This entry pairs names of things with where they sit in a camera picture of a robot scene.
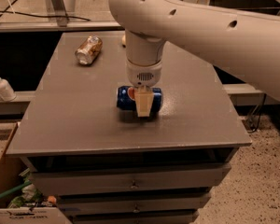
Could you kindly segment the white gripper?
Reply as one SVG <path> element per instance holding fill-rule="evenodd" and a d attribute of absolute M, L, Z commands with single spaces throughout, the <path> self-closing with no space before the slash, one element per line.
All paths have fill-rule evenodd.
<path fill-rule="evenodd" d="M 134 91 L 136 112 L 139 117 L 148 117 L 150 114 L 154 98 L 154 93 L 150 87 L 160 81 L 161 67 L 162 61 L 148 66 L 126 61 L 127 78 L 134 87 L 139 87 Z"/>

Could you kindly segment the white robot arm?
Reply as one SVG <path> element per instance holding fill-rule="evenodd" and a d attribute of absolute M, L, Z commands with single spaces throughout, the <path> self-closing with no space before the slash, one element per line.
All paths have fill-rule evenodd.
<path fill-rule="evenodd" d="M 160 80 L 169 41 L 280 102 L 279 16 L 180 0 L 109 0 L 109 9 L 125 29 L 133 86 Z"/>

